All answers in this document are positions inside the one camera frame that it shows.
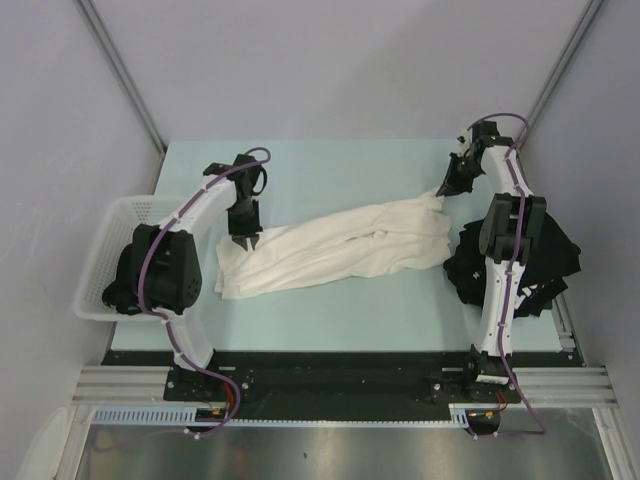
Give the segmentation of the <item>white t shirt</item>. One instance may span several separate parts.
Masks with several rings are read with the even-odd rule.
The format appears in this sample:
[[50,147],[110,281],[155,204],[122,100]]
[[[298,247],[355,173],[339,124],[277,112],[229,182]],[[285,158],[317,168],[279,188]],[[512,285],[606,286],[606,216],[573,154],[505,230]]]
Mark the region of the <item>white t shirt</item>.
[[451,218],[434,191],[265,230],[245,251],[216,246],[215,291],[225,300],[425,270],[451,256]]

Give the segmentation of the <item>white plastic laundry basket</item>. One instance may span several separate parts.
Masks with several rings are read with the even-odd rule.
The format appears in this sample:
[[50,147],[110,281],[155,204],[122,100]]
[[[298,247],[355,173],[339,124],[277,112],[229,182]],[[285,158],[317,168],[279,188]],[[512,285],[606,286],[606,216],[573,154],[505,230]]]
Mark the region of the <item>white plastic laundry basket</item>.
[[146,314],[120,314],[102,301],[104,290],[116,279],[120,255],[141,224],[156,225],[182,204],[176,196],[137,195],[122,197],[106,210],[85,262],[73,311],[81,319],[104,322],[153,321]]

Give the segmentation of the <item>black t shirt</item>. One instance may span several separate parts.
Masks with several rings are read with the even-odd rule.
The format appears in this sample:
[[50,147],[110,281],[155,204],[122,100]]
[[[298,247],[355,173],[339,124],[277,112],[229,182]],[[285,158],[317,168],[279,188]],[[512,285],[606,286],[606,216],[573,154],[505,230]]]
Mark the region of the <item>black t shirt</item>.
[[127,245],[120,254],[115,279],[104,289],[102,302],[122,315],[133,316],[142,312],[133,292],[131,280],[132,246]]

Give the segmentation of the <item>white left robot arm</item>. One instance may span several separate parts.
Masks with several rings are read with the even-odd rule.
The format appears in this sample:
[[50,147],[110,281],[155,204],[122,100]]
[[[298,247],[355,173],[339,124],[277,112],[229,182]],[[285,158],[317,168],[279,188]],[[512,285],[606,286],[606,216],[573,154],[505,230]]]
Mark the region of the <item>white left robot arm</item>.
[[220,374],[208,367],[214,348],[197,317],[189,314],[202,290],[198,246],[216,220],[227,216],[228,235],[244,251],[255,249],[263,227],[257,197],[267,184],[265,147],[253,147],[232,164],[212,163],[202,183],[185,203],[156,224],[141,223],[120,254],[116,277],[102,302],[122,315],[146,314],[165,326],[174,362],[189,369],[186,387],[197,398],[214,397]]

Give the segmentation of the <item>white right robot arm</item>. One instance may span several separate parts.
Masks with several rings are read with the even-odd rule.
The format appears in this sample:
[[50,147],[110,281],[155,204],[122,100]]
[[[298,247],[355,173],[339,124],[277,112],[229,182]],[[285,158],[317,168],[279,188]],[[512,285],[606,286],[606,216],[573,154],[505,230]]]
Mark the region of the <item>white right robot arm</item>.
[[473,348],[480,355],[506,358],[512,354],[517,289],[539,243],[546,200],[528,186],[518,164],[520,140],[499,132],[499,118],[516,119],[524,132],[529,130],[527,120],[513,113],[491,114],[473,122],[458,137],[459,150],[450,154],[437,195],[470,193],[475,179],[482,175],[494,192],[479,234],[486,287],[480,333]]

